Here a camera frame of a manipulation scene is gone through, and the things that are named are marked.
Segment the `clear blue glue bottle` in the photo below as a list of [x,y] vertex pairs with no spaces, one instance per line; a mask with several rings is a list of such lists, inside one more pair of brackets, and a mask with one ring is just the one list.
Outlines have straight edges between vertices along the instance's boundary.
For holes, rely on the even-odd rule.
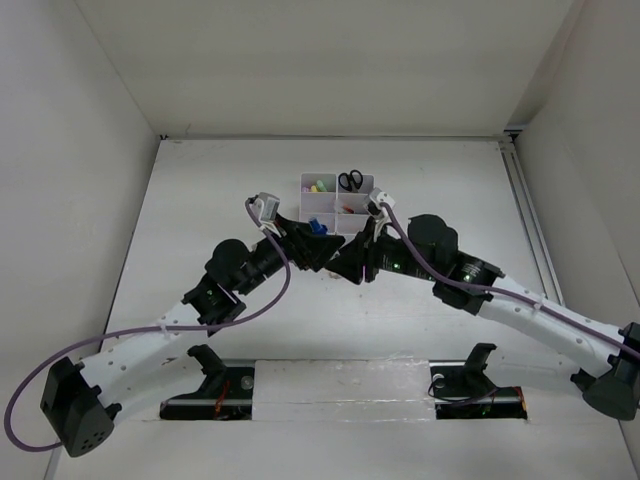
[[311,217],[308,220],[308,224],[311,228],[311,232],[314,235],[326,235],[328,233],[327,226],[321,223],[317,217]]

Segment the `black handled scissors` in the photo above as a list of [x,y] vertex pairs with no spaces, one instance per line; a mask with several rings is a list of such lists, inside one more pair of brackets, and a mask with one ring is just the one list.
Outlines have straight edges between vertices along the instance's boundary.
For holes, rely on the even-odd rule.
[[341,190],[346,192],[358,193],[363,183],[364,176],[357,169],[352,169],[349,172],[341,172],[338,175],[338,185]]

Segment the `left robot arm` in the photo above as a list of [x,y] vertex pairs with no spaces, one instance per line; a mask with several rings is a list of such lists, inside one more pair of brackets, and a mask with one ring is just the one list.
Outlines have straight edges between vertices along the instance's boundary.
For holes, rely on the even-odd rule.
[[182,393],[222,390],[226,366],[209,345],[220,330],[243,323],[242,297],[278,271],[317,272],[344,245],[280,215],[259,226],[254,247],[219,243],[205,273],[182,300],[147,327],[117,334],[117,343],[82,360],[60,354],[48,368],[40,408],[66,453],[77,458],[100,446],[129,416]]

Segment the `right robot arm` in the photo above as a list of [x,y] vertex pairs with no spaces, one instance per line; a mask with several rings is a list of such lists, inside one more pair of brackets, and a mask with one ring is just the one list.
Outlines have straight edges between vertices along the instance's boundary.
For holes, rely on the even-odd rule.
[[528,385],[582,398],[594,410],[630,421],[639,409],[639,326],[603,324],[529,291],[499,267],[458,247],[458,234],[436,215],[410,219],[392,237],[369,220],[327,270],[359,285],[381,271],[432,282],[443,304],[508,326],[548,347],[543,355],[478,343],[464,363],[436,374],[432,392],[454,406],[501,388]]

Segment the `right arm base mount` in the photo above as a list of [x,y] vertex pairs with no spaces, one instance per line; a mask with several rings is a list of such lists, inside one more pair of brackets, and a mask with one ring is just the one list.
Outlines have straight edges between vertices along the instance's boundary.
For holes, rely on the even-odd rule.
[[427,394],[434,400],[437,420],[527,420],[519,386],[498,387],[486,375],[487,361],[497,347],[476,344],[465,360],[429,363]]

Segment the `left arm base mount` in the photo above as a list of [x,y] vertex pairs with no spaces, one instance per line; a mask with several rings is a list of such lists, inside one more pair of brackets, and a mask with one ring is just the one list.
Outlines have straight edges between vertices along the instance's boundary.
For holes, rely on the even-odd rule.
[[221,360],[208,346],[192,347],[188,354],[202,365],[198,388],[161,403],[159,418],[166,421],[248,421],[252,419],[255,363]]

